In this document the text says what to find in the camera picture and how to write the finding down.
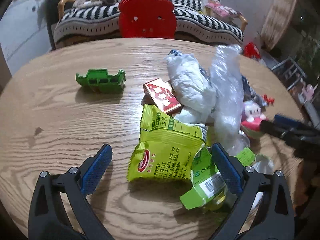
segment red chair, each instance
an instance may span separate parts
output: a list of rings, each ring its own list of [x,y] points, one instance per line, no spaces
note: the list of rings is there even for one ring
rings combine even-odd
[[[177,20],[169,0],[122,0],[119,10],[119,29],[124,38],[174,38]]]

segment red and gold box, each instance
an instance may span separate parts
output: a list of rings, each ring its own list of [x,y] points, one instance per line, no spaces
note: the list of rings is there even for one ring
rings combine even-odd
[[[171,85],[163,82],[161,78],[145,83],[143,90],[162,112],[173,114],[181,110],[181,104],[172,94]]]

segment red oval logo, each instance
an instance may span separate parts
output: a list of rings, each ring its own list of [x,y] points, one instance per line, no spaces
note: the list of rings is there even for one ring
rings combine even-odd
[[[143,153],[143,159],[139,162],[139,166],[138,166],[139,172],[143,172],[146,169],[146,167],[148,166],[149,160],[150,160],[150,151],[146,149]]]

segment green plastic toy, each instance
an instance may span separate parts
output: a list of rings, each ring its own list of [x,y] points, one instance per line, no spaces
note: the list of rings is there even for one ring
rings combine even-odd
[[[81,86],[101,93],[122,93],[126,80],[123,69],[117,75],[109,75],[107,69],[89,69],[85,76],[76,74],[76,81]]]

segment wooden table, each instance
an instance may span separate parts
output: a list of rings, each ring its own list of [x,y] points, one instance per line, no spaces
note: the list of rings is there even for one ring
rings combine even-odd
[[[113,161],[88,201],[115,239],[208,239],[217,228],[221,214],[183,208],[179,196],[191,188],[190,183],[126,180],[129,158],[139,140],[142,85],[158,77],[168,80],[163,58],[171,49],[194,53],[205,68],[215,52],[211,46],[177,40],[95,41],[36,58],[14,75],[0,97],[0,198],[25,235],[39,173],[64,173],[80,166],[103,143],[112,146]],[[242,56],[240,65],[257,93],[275,98],[267,117],[283,113],[302,118],[268,68]],[[112,74],[125,69],[123,95],[83,92],[75,75],[89,68],[108,68]],[[265,135],[252,150],[273,158],[293,192],[300,160],[292,149]],[[71,223],[81,230],[62,195]]]

